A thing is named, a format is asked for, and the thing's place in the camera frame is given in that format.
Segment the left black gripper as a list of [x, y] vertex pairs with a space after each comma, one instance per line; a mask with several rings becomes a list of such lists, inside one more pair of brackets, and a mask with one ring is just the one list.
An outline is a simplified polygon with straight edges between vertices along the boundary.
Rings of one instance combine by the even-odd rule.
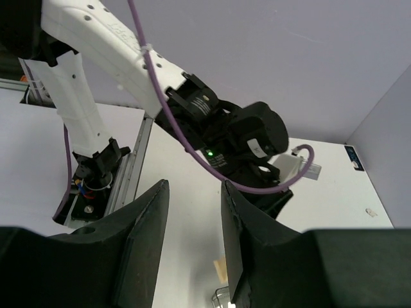
[[231, 182], [254, 189], [279, 185], [280, 170], [269, 161], [288, 149], [289, 137], [281, 117], [266, 103], [241, 108], [220, 101], [203, 140], [206, 161]]

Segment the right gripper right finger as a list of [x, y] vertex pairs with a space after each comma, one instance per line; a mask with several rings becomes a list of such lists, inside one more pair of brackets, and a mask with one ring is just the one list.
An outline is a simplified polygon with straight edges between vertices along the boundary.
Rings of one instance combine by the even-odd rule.
[[236, 307], [409, 307], [410, 231], [303, 233], [221, 190], [230, 301]]

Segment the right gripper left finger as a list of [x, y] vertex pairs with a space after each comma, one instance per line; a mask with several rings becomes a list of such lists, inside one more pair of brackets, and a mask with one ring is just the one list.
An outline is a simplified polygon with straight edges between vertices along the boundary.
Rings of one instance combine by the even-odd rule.
[[151, 307], [170, 187], [70, 234], [1, 229], [2, 307]]

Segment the wide gold cream tube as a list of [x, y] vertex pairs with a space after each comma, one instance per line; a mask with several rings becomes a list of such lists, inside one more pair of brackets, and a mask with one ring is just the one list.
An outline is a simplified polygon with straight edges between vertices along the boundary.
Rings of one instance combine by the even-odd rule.
[[227, 274], [227, 265], [225, 256], [221, 256], [218, 260], [213, 261], [216, 273], [218, 275], [218, 279], [221, 284], [228, 283], [228, 274]]

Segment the clear plastic organizer box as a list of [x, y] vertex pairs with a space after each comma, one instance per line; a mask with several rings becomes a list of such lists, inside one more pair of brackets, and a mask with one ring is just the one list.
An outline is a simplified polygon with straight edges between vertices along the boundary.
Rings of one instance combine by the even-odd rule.
[[214, 308], [235, 307], [235, 305], [231, 303], [228, 286], [216, 289], [212, 295], [211, 301]]

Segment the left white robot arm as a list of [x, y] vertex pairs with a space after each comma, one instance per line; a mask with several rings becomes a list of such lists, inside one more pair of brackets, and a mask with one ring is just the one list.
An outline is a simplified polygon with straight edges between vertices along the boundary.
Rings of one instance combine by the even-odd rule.
[[83, 71], [90, 58], [129, 92], [154, 122], [170, 135], [174, 129], [159, 98], [164, 98], [194, 150], [231, 182], [247, 188], [244, 197], [275, 218], [293, 196], [283, 188], [270, 159], [288, 149], [281, 117], [258, 101], [246, 107], [219, 99], [194, 74], [167, 61], [100, 1], [2, 1], [1, 45], [24, 60], [39, 77], [70, 136], [78, 167], [74, 174], [83, 207], [103, 215], [121, 159], [106, 129]]

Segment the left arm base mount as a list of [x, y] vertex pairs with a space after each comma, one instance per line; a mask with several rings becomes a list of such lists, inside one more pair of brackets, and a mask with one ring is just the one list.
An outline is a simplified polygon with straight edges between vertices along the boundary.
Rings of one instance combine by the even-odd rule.
[[130, 148], [119, 147], [115, 138], [110, 138], [107, 147], [86, 157], [75, 151], [67, 152], [69, 180], [66, 191], [52, 216], [54, 222], [63, 225], [67, 218], [95, 221], [103, 217], [112, 186], [118, 177], [123, 157]]

